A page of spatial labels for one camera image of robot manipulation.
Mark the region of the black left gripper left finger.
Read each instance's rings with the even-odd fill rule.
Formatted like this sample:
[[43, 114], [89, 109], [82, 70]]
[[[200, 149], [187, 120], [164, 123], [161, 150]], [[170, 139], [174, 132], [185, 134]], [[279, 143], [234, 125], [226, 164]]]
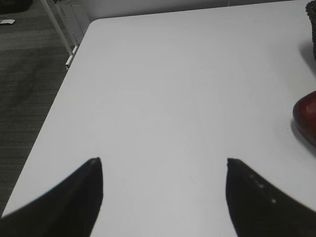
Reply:
[[2, 237], [88, 237], [103, 201], [100, 158], [91, 158], [54, 188], [0, 220]]

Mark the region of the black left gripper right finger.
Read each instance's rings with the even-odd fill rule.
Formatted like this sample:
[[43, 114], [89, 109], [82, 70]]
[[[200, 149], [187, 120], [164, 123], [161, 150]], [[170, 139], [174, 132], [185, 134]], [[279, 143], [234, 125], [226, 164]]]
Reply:
[[239, 237], [314, 237], [316, 213], [242, 160], [227, 160], [227, 205]]

